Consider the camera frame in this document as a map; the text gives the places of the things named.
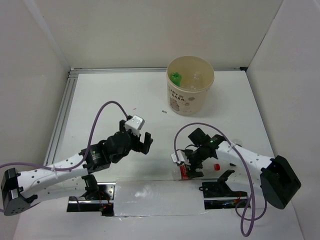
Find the clear bottle large red label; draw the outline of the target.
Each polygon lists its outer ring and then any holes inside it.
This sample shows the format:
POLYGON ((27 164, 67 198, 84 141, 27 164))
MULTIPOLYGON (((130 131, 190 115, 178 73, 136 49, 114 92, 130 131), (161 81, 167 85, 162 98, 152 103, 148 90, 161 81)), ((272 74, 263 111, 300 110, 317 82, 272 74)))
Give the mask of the clear bottle large red label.
POLYGON ((222 170, 220 169, 220 167, 218 167, 217 169, 215 169, 215 167, 216 167, 215 164, 209 167, 204 167, 199 170, 200 172, 203 173, 203 176, 191 178, 188 176, 187 167, 185 165, 181 165, 181 166, 175 167, 171 175, 174 181, 179 181, 179 180, 211 181, 211 180, 218 179, 222 174, 222 170))

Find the clear bottle unlabelled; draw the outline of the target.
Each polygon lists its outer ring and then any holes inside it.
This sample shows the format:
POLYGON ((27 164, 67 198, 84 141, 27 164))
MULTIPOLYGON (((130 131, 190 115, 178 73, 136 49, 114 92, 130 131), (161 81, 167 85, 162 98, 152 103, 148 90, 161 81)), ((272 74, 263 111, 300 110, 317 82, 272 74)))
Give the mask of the clear bottle unlabelled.
POLYGON ((204 77, 201 73, 183 75, 180 87, 190 91, 197 91, 206 86, 204 77))

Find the green plastic bottle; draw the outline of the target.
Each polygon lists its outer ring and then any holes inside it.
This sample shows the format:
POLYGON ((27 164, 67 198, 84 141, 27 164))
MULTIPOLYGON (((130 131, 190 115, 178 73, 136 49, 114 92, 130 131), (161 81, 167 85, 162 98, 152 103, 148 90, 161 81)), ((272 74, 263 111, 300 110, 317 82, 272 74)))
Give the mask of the green plastic bottle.
POLYGON ((181 85, 181 81, 182 81, 182 75, 179 74, 178 72, 172 72, 169 75, 169 79, 170 81, 176 85, 177 87, 179 87, 181 85))

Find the small bottle black label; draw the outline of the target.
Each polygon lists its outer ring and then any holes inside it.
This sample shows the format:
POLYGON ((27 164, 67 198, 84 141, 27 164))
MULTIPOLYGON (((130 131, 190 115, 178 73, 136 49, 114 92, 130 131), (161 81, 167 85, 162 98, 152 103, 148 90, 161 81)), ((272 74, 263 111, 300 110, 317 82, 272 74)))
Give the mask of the small bottle black label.
MULTIPOLYGON (((240 139, 237 139, 237 138, 232 139, 231 142, 236 144, 236 145, 238 145, 238 146, 240 146, 240 147, 242 147, 242 145, 243 145, 243 142, 240 139)), ((230 163, 229 165, 231 167, 236 167, 236 165, 233 164, 233 163, 230 163)))

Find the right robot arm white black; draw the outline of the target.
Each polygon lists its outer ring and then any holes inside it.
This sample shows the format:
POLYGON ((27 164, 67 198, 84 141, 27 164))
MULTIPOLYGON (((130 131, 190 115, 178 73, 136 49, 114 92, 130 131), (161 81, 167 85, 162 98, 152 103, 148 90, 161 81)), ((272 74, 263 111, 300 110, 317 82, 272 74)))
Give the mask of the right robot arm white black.
POLYGON ((244 166, 250 175, 257 176, 262 194, 273 207, 283 210, 302 184, 286 158, 278 155, 274 158, 263 156, 239 145, 228 143, 226 138, 216 134, 205 134, 199 127, 188 138, 196 150, 185 150, 187 176, 190 179, 204 176, 203 162, 215 158, 232 165, 244 166))

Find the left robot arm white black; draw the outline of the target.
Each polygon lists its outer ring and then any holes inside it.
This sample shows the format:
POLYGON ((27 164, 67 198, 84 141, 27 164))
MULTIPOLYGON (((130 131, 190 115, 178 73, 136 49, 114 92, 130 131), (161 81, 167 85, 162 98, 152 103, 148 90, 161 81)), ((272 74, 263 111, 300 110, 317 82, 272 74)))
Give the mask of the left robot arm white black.
POLYGON ((65 160, 29 171, 7 169, 0 185, 2 213, 18 215, 41 202, 63 197, 94 199, 99 193, 95 172, 108 169, 130 151, 144 155, 149 152, 153 142, 151 134, 146 132, 144 141, 140 141, 144 123, 143 118, 134 115, 121 120, 119 131, 114 135, 65 160))

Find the beige cartoon bin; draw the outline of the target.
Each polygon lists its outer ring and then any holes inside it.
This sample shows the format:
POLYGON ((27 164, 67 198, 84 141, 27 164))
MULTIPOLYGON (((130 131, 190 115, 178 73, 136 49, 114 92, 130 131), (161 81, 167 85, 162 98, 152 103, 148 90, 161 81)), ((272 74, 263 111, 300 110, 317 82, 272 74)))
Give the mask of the beige cartoon bin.
POLYGON ((197 56, 180 56, 166 69, 167 101, 177 114, 189 116, 198 113, 215 80, 212 65, 197 56))

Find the silver tape sheet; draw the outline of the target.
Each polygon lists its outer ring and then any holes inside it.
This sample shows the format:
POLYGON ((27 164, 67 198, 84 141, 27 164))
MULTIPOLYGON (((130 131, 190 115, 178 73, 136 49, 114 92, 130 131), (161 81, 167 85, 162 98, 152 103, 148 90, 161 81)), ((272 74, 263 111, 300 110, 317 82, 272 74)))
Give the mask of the silver tape sheet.
POLYGON ((113 211, 117 217, 204 214, 200 180, 118 181, 113 211))

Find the aluminium frame rail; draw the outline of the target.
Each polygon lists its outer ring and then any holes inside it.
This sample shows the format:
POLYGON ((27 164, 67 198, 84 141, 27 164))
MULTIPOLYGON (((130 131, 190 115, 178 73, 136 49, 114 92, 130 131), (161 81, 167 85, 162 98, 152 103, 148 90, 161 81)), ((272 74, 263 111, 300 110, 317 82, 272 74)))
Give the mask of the aluminium frame rail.
POLYGON ((191 116, 174 113, 167 100, 166 70, 160 68, 76 68, 70 71, 49 144, 45 164, 50 165, 83 149, 94 131, 93 143, 119 129, 125 114, 145 120, 143 132, 153 138, 147 155, 130 153, 119 163, 97 173, 99 177, 159 178, 170 175, 175 134, 177 144, 188 144, 196 123, 215 126, 231 140, 246 140, 242 109, 254 101, 247 75, 240 70, 215 73, 202 110, 191 116))

